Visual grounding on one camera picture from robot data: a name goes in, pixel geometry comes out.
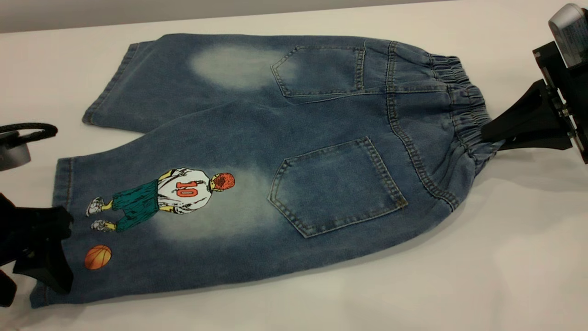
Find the denim shorts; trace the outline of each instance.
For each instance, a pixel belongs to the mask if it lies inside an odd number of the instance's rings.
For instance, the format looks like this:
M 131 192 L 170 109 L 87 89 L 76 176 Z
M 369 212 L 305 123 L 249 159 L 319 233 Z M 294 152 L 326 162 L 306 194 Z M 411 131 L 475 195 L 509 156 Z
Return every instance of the denim shorts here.
M 457 57 L 362 37 L 132 44 L 82 121 L 145 134 L 58 161 L 73 286 L 38 283 L 33 307 L 250 282 L 384 250 L 443 221 L 500 147 L 482 142 L 490 118 Z

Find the white jersey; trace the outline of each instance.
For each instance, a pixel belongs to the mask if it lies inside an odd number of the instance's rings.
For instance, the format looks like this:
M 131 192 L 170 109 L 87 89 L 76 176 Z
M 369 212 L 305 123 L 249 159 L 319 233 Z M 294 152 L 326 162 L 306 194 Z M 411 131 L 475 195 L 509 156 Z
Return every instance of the white jersey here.
M 203 171 L 174 169 L 157 185 L 159 207 L 172 206 L 176 214 L 187 214 L 202 208 L 211 198 L 210 179 Z

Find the printed cartoon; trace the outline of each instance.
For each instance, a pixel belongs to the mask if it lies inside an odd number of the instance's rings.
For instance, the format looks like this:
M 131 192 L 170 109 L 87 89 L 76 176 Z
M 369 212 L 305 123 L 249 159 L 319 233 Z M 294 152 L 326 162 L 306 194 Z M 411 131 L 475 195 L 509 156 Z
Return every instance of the printed cartoon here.
M 97 220 L 91 225 L 97 231 L 123 232 L 149 220 L 159 210 L 174 214 L 191 213 L 202 208 L 212 192 L 223 192 L 234 185 L 235 178 L 229 173 L 208 178 L 200 170 L 172 169 L 156 180 L 116 193 L 107 204 L 104 204 L 102 197 L 95 198 L 86 210 L 86 217 L 109 209 L 123 210 L 125 216 L 116 224 Z

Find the stitching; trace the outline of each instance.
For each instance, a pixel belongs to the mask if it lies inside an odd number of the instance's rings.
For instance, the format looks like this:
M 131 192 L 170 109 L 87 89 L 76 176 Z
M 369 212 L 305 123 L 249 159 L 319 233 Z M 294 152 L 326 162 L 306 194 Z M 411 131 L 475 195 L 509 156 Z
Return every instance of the stitching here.
M 428 176 L 428 174 L 425 170 L 425 166 L 423 165 L 423 161 L 419 155 L 418 150 L 415 148 L 414 144 L 412 143 L 412 140 L 404 132 L 404 130 L 402 129 L 402 127 L 399 124 L 399 121 L 397 118 L 397 113 L 396 113 L 395 98 L 392 98 L 392 96 L 395 94 L 393 73 L 394 73 L 394 70 L 396 69 L 396 56 L 395 56 L 396 47 L 397 47 L 397 42 L 391 42 L 390 45 L 388 46 L 389 65 L 388 65 L 388 72 L 386 75 L 387 76 L 386 77 L 386 89 L 387 89 L 386 108 L 387 108 L 387 112 L 388 112 L 388 120 L 390 122 L 390 127 L 392 129 L 392 132 L 394 132 L 394 134 L 396 134 L 396 136 L 399 137 L 400 140 L 402 141 L 402 143 L 404 144 L 406 151 L 408 152 L 408 155 L 409 155 L 409 157 L 413 163 L 413 166 L 416 170 L 416 173 L 419 176 L 421 183 L 423 183 L 423 185 L 427 189 L 427 191 L 429 191 L 429 193 L 432 196 L 434 196 L 436 198 L 440 198 L 440 199 L 444 200 L 445 202 L 447 202 L 447 204 L 449 204 L 451 209 L 455 210 L 457 205 L 459 205 L 459 201 L 452 193 L 441 190 L 433 182 L 433 180 L 430 179 L 430 177 Z
M 358 58 L 355 63 L 355 88 L 363 90 L 363 62 L 365 60 L 365 49 L 358 51 Z
M 357 52 L 356 54 L 356 61 L 355 61 L 355 69 L 354 69 L 354 86 L 355 89 L 351 90 L 329 90 L 329 91 L 297 91 L 297 90 L 290 90 L 286 84 L 284 83 L 282 77 L 280 76 L 278 68 L 288 60 L 291 56 L 302 49 L 350 49 L 352 51 Z M 282 95 L 284 97 L 295 97 L 295 96 L 307 96 L 307 95 L 329 95 L 329 94 L 348 94 L 356 92 L 357 90 L 361 90 L 363 87 L 363 62 L 365 49 L 361 47 L 340 47 L 340 46 L 296 46 L 293 50 L 288 52 L 288 54 L 284 55 L 278 62 L 274 63 L 271 66 L 272 73 L 276 78 L 276 82 L 282 91 Z
M 72 182 L 73 182 L 72 177 L 74 176 L 74 172 L 73 172 L 74 165 L 73 165 L 73 163 L 74 163 L 73 158 L 70 158 L 69 159 L 69 171 L 68 171 L 69 172 L 68 189 L 67 189 L 67 194 L 66 194 L 66 197 L 65 197 L 65 208 L 67 210 L 70 210 L 70 205 L 69 204 L 71 202 L 71 191 L 72 191 Z
M 94 114 L 98 111 L 98 108 L 102 106 L 102 104 L 108 99 L 112 90 L 116 87 L 116 83 L 119 82 L 122 75 L 125 73 L 125 70 L 137 54 L 137 50 L 139 50 L 140 44 L 132 44 L 129 46 L 125 56 L 122 58 L 122 62 L 116 71 L 115 75 L 112 77 L 111 81 L 108 83 L 102 94 L 98 97 L 98 99 L 90 106 L 89 110 L 89 117 L 88 121 L 91 124 L 95 124 L 93 121 Z
M 386 187 L 388 196 L 394 201 L 395 208 L 380 208 L 377 210 L 369 210 L 354 216 L 344 216 L 340 218 L 330 219 L 328 221 L 324 221 L 322 224 L 318 226 L 310 226 L 306 224 L 298 216 L 296 216 L 296 214 L 292 210 L 287 208 L 286 205 L 278 199 L 279 186 L 282 182 L 283 175 L 286 173 L 288 167 L 292 166 L 292 164 L 294 164 L 296 160 L 308 160 L 311 158 L 315 158 L 318 155 L 331 153 L 342 147 L 349 146 L 349 144 L 355 144 L 359 148 L 362 148 L 365 152 L 367 152 L 367 156 L 370 158 L 372 164 L 374 165 L 376 172 L 379 175 L 378 177 L 380 177 L 380 182 Z M 408 205 L 408 202 L 402 195 L 402 192 L 400 192 L 400 190 L 398 189 L 398 186 L 392 179 L 390 172 L 386 168 L 380 154 L 377 152 L 376 147 L 373 145 L 369 137 L 363 137 L 360 139 L 347 141 L 345 143 L 321 148 L 295 157 L 284 159 L 282 165 L 276 172 L 276 175 L 274 176 L 274 179 L 272 181 L 272 186 L 270 189 L 268 200 L 280 211 L 280 213 L 282 213 L 282 215 L 284 215 L 290 221 L 290 223 L 292 223 L 292 225 L 294 225 L 294 227 L 296 227 L 298 232 L 300 232 L 306 238 L 334 231 L 352 224 L 368 221 L 376 217 L 385 215 L 387 213 L 396 211 L 400 208 L 404 208 Z
M 388 193 L 396 202 L 396 207 L 406 207 L 408 205 L 408 201 L 406 201 L 406 199 L 402 195 L 402 192 L 400 192 L 400 189 L 398 189 L 398 186 L 392 179 L 390 171 L 388 171 L 388 169 L 386 168 L 386 164 L 384 164 L 382 156 L 380 155 L 380 153 L 378 153 L 376 146 L 373 145 L 373 142 L 369 138 L 365 139 L 365 141 L 363 141 L 363 144 L 370 154 L 370 158 L 372 159 L 373 165 L 376 167 L 376 171 L 380 174 L 384 182 L 384 185 L 388 189 Z
M 457 121 L 455 119 L 455 116 L 453 114 L 453 112 L 451 112 L 449 114 L 449 116 L 451 117 L 451 122 L 453 123 L 453 127 L 456 130 L 455 136 L 457 137 L 457 140 L 459 140 L 459 142 L 461 143 L 461 145 L 463 146 L 463 148 L 466 150 L 467 154 L 469 155 L 469 157 L 473 158 L 474 160 L 476 159 L 476 157 L 474 155 L 472 155 L 470 148 L 467 146 L 466 142 L 463 140 L 461 133 L 459 133 L 459 125 L 457 124 Z

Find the basketball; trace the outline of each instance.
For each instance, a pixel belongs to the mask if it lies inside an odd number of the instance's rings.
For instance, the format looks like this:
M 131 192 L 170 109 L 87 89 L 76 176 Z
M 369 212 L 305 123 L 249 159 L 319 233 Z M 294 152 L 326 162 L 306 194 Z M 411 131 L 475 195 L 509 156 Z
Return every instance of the basketball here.
M 112 251 L 110 248 L 104 245 L 98 245 L 90 249 L 86 254 L 84 265 L 89 270 L 96 270 L 104 267 L 110 258 L 112 257 Z

